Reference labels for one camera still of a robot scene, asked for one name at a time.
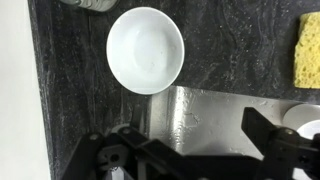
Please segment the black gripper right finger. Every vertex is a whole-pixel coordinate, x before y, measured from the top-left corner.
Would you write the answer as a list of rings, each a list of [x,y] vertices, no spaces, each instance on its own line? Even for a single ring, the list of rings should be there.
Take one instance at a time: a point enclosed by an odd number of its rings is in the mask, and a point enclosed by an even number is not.
[[[304,138],[296,130],[272,124],[253,107],[244,108],[241,129],[263,155],[256,180],[293,180],[295,168],[320,180],[319,134]]]

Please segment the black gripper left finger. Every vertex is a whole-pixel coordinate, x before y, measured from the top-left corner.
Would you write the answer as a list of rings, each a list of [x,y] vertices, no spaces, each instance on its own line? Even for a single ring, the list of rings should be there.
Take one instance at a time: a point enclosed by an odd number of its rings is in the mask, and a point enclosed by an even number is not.
[[[186,162],[161,141],[125,126],[108,136],[83,135],[61,180],[107,180],[115,168],[132,180],[187,180]]]

